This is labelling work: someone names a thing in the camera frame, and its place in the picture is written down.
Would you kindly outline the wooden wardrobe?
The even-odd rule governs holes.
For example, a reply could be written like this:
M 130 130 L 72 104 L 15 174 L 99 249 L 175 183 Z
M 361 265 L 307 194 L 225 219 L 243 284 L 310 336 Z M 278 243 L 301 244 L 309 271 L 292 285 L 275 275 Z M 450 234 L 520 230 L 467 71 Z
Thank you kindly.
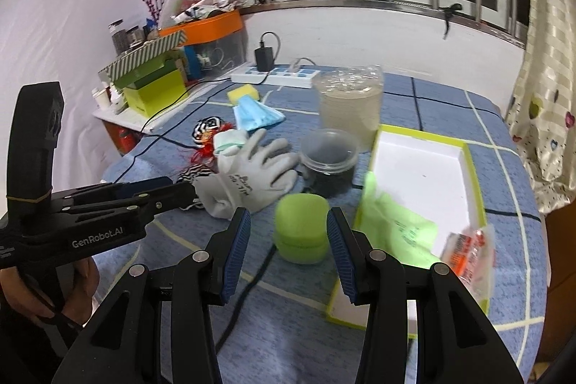
M 538 362 L 551 362 L 575 332 L 575 203 L 546 216 L 552 278 Z

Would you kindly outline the lime green cardboard box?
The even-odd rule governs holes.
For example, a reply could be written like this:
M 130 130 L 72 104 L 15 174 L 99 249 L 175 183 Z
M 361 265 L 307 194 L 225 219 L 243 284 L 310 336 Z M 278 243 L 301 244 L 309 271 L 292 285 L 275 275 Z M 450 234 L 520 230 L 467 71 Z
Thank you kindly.
M 128 106 L 150 118 L 185 96 L 185 81 L 179 69 L 149 74 L 123 89 Z

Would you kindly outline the white green-trimmed sock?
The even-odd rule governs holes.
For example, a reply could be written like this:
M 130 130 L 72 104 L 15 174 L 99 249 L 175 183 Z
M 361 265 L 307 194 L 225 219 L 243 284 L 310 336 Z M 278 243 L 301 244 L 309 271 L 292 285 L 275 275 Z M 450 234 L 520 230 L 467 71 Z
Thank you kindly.
M 230 128 L 229 130 L 218 132 L 213 137 L 214 155 L 220 157 L 235 155 L 247 142 L 248 132 Z

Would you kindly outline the black white striped ball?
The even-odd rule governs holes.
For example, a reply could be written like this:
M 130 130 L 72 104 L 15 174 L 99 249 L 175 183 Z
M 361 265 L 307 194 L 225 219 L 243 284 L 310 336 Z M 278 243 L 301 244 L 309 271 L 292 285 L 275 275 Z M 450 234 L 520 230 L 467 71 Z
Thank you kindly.
M 219 116 L 209 116 L 199 120 L 192 130 L 192 145 L 201 148 L 208 141 L 213 132 L 217 132 L 225 121 Z

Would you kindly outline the yellow sponge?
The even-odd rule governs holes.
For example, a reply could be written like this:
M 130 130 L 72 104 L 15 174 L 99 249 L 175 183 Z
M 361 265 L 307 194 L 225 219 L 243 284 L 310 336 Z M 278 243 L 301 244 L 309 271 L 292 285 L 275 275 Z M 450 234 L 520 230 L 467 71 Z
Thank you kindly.
M 244 84 L 228 92 L 229 102 L 233 106 L 238 105 L 239 100 L 244 98 L 244 96 L 249 96 L 256 101 L 260 100 L 260 94 L 258 90 L 251 84 Z

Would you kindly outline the green striped box lid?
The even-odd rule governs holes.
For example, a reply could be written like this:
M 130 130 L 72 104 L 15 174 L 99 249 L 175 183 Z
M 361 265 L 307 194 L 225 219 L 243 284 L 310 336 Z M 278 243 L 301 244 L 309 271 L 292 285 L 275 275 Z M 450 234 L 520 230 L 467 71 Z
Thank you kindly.
M 166 36 L 158 37 L 145 42 L 141 47 L 130 51 L 121 58 L 100 69 L 98 75 L 100 80 L 115 82 L 142 64 L 180 47 L 186 41 L 186 34 L 182 30 L 177 30 Z

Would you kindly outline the white power strip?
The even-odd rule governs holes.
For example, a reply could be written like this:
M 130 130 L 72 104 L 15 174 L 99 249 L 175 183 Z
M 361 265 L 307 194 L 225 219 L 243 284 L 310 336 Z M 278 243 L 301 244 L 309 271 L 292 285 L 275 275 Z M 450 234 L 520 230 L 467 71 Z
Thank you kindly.
M 277 65 L 271 72 L 263 72 L 256 65 L 244 64 L 233 69 L 229 79 L 238 84 L 310 89 L 312 79 L 319 73 L 320 70 L 315 67 L 304 66 L 296 70 L 290 69 L 288 65 Z

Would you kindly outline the grey work glove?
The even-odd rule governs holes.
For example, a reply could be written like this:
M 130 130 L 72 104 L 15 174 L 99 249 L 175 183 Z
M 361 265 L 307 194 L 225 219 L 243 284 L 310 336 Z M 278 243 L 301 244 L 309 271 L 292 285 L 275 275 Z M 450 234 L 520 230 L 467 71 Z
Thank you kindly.
M 281 137 L 267 144 L 265 130 L 256 131 L 218 172 L 195 179 L 193 186 L 209 215 L 230 219 L 238 208 L 256 213 L 295 186 L 299 155 Z

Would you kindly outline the orange lidded storage bin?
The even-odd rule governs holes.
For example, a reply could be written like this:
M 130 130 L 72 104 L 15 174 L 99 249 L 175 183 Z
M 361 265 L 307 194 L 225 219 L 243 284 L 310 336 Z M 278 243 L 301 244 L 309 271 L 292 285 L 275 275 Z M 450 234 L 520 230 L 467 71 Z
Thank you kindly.
M 160 37 L 169 36 L 173 33 L 185 34 L 184 46 L 194 46 L 221 40 L 226 36 L 241 31 L 243 22 L 238 10 L 230 11 L 215 17 L 190 21 L 180 25 L 174 25 L 159 30 Z

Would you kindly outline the heart patterned curtain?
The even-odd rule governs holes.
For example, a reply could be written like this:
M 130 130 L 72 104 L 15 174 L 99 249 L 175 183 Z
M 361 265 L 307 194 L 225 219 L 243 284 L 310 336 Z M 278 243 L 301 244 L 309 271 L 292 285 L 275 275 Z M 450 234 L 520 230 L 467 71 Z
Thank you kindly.
M 506 122 L 539 212 L 575 200 L 575 0 L 529 0 L 523 63 Z

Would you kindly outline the red tassel ornament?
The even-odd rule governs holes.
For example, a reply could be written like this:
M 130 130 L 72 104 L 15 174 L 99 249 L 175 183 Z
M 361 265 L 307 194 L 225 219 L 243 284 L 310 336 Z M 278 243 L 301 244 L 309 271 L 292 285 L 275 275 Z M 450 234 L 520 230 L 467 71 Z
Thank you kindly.
M 214 146 L 213 146 L 213 137 L 218 132 L 229 130 L 230 128 L 234 128 L 232 123 L 225 121 L 225 124 L 222 125 L 217 132 L 213 132 L 210 136 L 208 141 L 205 145 L 201 148 L 194 148 L 192 145 L 192 155 L 189 158 L 189 163 L 194 165 L 205 165 L 208 168 L 215 168 L 216 165 L 216 156 L 214 155 Z

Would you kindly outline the green plastic jar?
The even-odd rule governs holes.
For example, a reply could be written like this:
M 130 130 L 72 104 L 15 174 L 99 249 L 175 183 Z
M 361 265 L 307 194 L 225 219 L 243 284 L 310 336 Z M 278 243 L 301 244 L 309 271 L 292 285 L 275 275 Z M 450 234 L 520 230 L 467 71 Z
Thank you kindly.
M 282 197 L 274 213 L 273 242 L 286 261 L 311 265 L 323 261 L 329 242 L 326 218 L 330 205 L 310 193 Z

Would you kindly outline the striped sock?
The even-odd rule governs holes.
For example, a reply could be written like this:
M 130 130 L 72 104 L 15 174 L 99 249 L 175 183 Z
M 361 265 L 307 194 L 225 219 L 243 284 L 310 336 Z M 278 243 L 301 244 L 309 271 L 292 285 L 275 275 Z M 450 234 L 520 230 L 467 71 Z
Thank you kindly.
M 203 164 L 192 164 L 177 177 L 177 183 L 186 183 L 190 189 L 179 202 L 182 211 L 203 209 L 208 212 L 215 204 L 215 172 Z

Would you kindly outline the green white shallow box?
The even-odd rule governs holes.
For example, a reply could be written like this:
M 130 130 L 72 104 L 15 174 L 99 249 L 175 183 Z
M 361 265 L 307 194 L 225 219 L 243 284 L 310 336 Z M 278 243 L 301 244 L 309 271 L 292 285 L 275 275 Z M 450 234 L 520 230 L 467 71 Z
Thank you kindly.
M 451 233 L 489 224 L 472 154 L 462 139 L 382 125 L 368 172 L 396 203 L 436 223 L 432 253 L 440 261 Z

